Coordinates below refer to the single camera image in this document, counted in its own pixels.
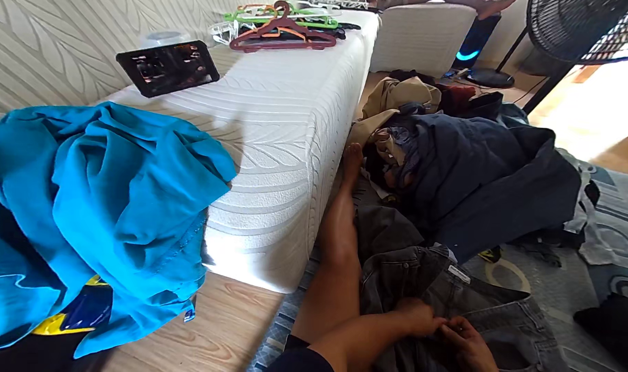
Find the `green hanger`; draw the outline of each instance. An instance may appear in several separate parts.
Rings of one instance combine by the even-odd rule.
[[[233,22],[235,20],[238,20],[239,22],[245,22],[245,23],[258,23],[258,24],[264,24],[264,23],[268,23],[271,21],[271,19],[244,19],[244,18],[238,18],[239,14],[243,14],[245,13],[244,10],[237,10],[234,13],[225,13],[224,18],[225,21],[228,22]],[[295,23],[299,26],[304,26],[304,27],[320,27],[322,29],[336,29],[339,27],[339,22],[337,20],[335,20],[334,18],[332,18],[331,16],[328,15],[320,15],[317,14],[313,11],[308,11],[307,9],[301,9],[301,10],[293,10],[291,9],[291,13],[292,14],[296,14],[296,15],[302,15],[303,18],[305,17],[312,17],[312,16],[316,16],[316,17],[321,17],[321,21],[323,21],[323,23],[315,23],[315,22],[307,22],[307,21],[295,21]]]

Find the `fan base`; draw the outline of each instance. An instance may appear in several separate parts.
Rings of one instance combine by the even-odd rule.
[[[494,68],[473,68],[465,78],[475,84],[491,88],[511,88],[515,82],[511,75],[497,72]]]

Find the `bare foot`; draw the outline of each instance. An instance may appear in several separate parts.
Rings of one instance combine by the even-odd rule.
[[[489,18],[491,15],[503,11],[513,4],[516,0],[486,0],[480,1],[475,9],[477,10],[477,19],[479,21]]]
[[[362,166],[362,146],[352,143],[343,151],[343,181],[341,187],[355,187]]]

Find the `clothing tag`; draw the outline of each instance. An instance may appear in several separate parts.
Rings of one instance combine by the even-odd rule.
[[[193,320],[195,317],[195,307],[197,306],[197,293],[195,292],[195,294],[192,295],[192,297],[190,297],[190,300],[192,301],[192,309],[186,311],[186,315],[185,317],[183,317],[183,323],[187,323],[190,320]]]
[[[454,265],[450,265],[447,270],[454,276],[458,277],[460,280],[464,281],[466,284],[470,284],[470,277],[468,275],[465,275],[461,270],[454,267]]]

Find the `hand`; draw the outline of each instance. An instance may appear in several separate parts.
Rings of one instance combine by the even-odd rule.
[[[432,335],[441,324],[447,322],[445,318],[434,317],[434,309],[414,297],[401,299],[394,312],[403,321],[407,334],[416,337]]]
[[[493,354],[481,334],[464,317],[454,317],[440,331],[458,349],[457,359],[467,372],[498,372]]]

